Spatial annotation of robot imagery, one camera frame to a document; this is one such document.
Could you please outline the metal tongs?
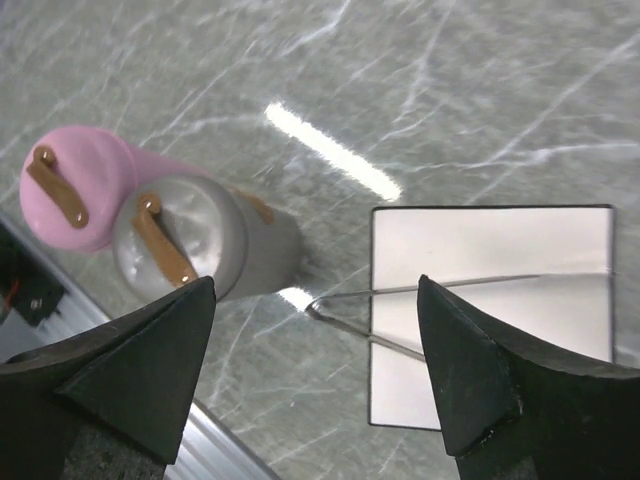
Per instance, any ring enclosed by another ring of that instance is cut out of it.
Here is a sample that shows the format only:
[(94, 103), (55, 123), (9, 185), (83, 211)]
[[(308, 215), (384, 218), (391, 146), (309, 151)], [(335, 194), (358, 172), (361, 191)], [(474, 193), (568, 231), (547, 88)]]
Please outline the metal tongs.
[[(611, 275), (545, 273), (444, 282), (463, 300), (509, 325), (567, 350), (599, 360), (613, 359)], [(314, 320), (423, 360), (419, 348), (416, 286), (362, 290), (318, 297), (305, 309)], [(366, 298), (370, 325), (333, 316), (326, 308)]]

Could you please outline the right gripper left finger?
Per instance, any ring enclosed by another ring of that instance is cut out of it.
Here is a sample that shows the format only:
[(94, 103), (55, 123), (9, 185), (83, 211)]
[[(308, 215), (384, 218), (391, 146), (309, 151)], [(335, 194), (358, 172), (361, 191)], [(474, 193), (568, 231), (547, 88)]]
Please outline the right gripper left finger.
[(4, 479), (160, 479), (178, 456), (216, 295), (195, 280), (1, 365)]

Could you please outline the grey lid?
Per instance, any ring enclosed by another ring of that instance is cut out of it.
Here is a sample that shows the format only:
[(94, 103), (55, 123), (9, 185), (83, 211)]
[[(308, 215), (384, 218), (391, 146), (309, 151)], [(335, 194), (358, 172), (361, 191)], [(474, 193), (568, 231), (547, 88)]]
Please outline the grey lid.
[(194, 175), (166, 176), (135, 190), (118, 213), (112, 241), (117, 272), (146, 302), (205, 276), (223, 299), (240, 279), (247, 247), (231, 191)]

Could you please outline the pink cylinder container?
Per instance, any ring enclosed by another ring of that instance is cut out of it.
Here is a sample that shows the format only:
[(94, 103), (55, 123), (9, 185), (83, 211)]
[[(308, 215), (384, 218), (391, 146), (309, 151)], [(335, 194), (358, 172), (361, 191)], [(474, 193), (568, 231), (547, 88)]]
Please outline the pink cylinder container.
[(197, 165), (188, 164), (130, 144), (126, 145), (126, 150), (133, 168), (136, 187), (171, 175), (209, 177), (208, 172)]

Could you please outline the pink lid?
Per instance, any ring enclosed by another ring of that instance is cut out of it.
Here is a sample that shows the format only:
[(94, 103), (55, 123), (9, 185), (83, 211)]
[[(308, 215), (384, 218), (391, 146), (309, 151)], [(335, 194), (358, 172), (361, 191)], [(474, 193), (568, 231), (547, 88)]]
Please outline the pink lid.
[(67, 125), (46, 133), (28, 153), (20, 207), (42, 243), (94, 252), (111, 243), (117, 212), (136, 183), (122, 139), (101, 128)]

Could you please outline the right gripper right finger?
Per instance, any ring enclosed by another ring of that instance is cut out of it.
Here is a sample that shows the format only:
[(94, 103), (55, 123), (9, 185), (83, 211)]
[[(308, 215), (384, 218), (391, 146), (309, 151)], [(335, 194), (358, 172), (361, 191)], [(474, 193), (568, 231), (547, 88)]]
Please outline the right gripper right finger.
[(427, 276), (417, 312), (460, 478), (638, 478), (638, 370), (541, 340)]

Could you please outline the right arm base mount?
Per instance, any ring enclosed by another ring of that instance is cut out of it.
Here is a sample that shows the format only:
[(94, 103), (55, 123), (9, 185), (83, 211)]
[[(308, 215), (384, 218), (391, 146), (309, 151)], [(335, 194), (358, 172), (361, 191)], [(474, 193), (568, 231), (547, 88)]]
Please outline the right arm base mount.
[(1, 322), (14, 312), (37, 327), (58, 311), (65, 293), (63, 285), (2, 225)]

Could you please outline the white square plate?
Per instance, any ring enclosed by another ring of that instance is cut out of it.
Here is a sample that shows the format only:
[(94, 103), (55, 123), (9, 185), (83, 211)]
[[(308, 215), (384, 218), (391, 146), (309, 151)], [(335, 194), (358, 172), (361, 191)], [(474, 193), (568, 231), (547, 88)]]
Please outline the white square plate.
[(439, 428), (418, 325), (422, 276), (535, 337), (612, 361), (615, 218), (610, 205), (374, 209), (370, 423)]

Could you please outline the grey cylinder container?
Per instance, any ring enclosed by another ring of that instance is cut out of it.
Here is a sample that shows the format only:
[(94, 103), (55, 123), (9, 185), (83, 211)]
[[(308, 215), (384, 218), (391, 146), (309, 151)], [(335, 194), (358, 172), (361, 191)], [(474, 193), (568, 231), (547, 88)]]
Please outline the grey cylinder container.
[(213, 274), (217, 297), (236, 300), (289, 287), (302, 255), (296, 219), (234, 189), (216, 207), (221, 215), (221, 253)]

